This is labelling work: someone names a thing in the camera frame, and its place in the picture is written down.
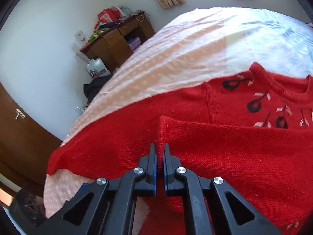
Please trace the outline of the black bag on floor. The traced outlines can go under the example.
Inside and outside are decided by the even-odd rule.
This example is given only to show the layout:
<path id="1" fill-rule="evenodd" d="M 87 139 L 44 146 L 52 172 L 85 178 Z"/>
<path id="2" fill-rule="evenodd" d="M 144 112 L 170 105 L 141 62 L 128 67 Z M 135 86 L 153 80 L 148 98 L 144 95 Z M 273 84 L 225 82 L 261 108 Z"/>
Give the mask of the black bag on floor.
<path id="1" fill-rule="evenodd" d="M 88 103 L 91 103 L 94 97 L 98 94 L 101 88 L 112 78 L 112 76 L 112 74 L 102 76 L 93 79 L 90 84 L 83 84 L 83 92 L 88 100 Z"/>

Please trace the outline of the white paper bag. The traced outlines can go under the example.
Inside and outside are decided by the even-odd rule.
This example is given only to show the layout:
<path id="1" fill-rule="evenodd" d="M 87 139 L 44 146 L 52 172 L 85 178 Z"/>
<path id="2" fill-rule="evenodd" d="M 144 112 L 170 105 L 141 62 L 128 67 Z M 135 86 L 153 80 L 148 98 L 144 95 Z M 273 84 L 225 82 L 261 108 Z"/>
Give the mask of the white paper bag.
<path id="1" fill-rule="evenodd" d="M 86 66 L 88 74 L 93 79 L 108 76 L 111 72 L 106 68 L 105 64 L 100 58 L 91 59 Z"/>

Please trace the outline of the red knitted sweater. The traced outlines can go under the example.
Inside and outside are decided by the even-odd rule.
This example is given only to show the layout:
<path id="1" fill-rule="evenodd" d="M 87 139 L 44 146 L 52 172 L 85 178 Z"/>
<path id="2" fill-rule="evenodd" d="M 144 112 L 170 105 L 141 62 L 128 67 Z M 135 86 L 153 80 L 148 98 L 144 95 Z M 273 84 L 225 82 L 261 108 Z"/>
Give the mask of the red knitted sweater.
<path id="1" fill-rule="evenodd" d="M 312 214 L 312 76 L 290 78 L 258 63 L 132 103 L 81 130 L 51 156 L 66 169 L 117 178 L 156 143 L 205 178 L 220 176 L 284 234 Z"/>

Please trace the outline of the pink and blue bed sheet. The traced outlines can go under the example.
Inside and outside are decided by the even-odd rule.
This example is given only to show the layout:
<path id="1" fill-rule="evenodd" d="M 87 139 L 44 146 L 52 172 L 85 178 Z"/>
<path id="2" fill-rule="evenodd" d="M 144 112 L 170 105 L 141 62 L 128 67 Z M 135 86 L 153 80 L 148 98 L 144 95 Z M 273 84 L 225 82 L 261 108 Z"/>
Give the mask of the pink and blue bed sheet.
<path id="1" fill-rule="evenodd" d="M 290 78 L 312 76 L 312 28 L 268 10 L 216 7 L 182 14 L 122 65 L 61 146 L 86 126 L 132 103 L 237 75 L 253 63 Z M 84 183 L 94 180 L 66 169 L 52 176 L 47 173 L 46 216 L 51 217 Z"/>

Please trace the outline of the brown wooden desk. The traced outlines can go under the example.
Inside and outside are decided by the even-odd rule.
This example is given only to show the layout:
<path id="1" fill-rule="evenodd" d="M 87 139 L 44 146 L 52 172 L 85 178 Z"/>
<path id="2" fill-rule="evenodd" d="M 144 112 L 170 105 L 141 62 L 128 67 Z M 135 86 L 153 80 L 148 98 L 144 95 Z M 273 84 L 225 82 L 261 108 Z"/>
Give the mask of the brown wooden desk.
<path id="1" fill-rule="evenodd" d="M 131 40 L 139 38 L 141 43 L 145 43 L 154 34 L 150 16 L 140 11 L 121 24 L 101 33 L 95 41 L 81 48 L 80 52 L 89 59 L 100 58 L 105 67 L 114 72 L 132 56 L 134 51 L 129 45 Z"/>

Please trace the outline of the brown wooden door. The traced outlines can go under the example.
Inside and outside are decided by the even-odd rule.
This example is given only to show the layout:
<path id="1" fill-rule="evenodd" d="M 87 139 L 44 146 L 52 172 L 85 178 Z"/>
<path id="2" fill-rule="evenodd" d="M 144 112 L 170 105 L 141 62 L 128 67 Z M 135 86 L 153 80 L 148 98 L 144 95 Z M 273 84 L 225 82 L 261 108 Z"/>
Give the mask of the brown wooden door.
<path id="1" fill-rule="evenodd" d="M 1 87 L 1 175 L 42 197 L 49 157 L 62 141 L 18 111 L 22 108 Z"/>

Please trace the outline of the red gift bag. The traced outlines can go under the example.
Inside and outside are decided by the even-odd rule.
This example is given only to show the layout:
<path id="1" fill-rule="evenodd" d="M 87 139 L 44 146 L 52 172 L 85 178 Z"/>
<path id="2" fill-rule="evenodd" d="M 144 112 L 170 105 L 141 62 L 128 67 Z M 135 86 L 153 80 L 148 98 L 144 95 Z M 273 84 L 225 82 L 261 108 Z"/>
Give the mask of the red gift bag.
<path id="1" fill-rule="evenodd" d="M 119 20 L 119 14 L 112 9 L 104 9 L 98 14 L 98 23 L 111 23 Z"/>

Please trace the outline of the white card on wall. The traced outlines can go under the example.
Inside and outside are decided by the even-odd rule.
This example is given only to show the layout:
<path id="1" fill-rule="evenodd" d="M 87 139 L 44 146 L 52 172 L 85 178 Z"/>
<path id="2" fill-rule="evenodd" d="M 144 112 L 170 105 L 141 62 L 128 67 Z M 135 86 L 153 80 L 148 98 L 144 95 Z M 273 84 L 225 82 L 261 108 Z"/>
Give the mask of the white card on wall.
<path id="1" fill-rule="evenodd" d="M 85 45 L 88 43 L 89 38 L 82 30 L 76 32 L 74 36 L 76 37 L 78 43 L 80 43 L 81 45 Z"/>

